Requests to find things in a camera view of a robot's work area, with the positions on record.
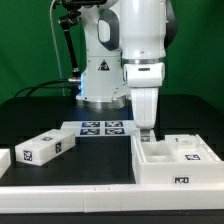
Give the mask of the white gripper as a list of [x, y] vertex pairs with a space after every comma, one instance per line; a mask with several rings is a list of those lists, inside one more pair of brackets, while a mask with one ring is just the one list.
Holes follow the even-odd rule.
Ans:
[[140, 130], [142, 142], [150, 141], [150, 130], [156, 122], [158, 88], [132, 88], [131, 102], [133, 119]]

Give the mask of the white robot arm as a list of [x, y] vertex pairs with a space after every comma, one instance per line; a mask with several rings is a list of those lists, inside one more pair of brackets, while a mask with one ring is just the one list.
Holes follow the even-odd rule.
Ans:
[[107, 0], [81, 8], [87, 48], [78, 101], [92, 108], [132, 103], [140, 138], [152, 138], [165, 48], [176, 32], [171, 0]]

